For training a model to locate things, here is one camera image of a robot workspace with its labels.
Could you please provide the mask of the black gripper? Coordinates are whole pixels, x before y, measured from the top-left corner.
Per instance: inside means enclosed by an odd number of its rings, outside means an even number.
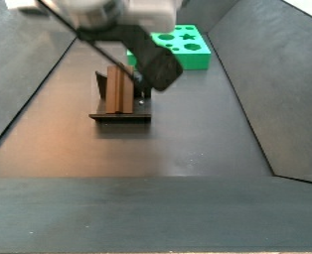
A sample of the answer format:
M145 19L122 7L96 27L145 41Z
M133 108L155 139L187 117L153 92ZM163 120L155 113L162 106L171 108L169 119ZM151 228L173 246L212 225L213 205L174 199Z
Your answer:
M120 42L137 58L137 69L142 75L139 83L145 83L142 97L151 99L151 89L165 91L183 73L175 55L167 48L153 41L150 34L138 25L115 25L107 30L78 28L78 38L124 71L131 79L134 74L116 59L95 43L100 41Z

